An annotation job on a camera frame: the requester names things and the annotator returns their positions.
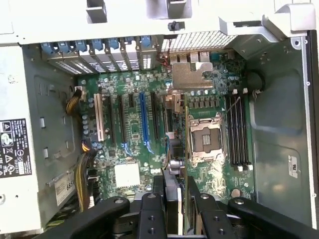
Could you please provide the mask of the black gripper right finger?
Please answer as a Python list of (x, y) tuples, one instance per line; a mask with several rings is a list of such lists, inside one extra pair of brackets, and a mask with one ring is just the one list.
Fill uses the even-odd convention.
[(195, 232), (208, 239), (312, 239), (314, 230), (250, 199), (236, 197), (228, 204), (200, 193), (192, 176), (187, 179), (191, 220)]

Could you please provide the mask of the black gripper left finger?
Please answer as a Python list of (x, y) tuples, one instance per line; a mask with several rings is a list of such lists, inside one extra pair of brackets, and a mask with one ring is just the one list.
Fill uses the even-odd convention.
[(129, 202), (120, 196), (99, 202), (71, 220), (71, 239), (165, 239), (164, 177), (153, 190)]

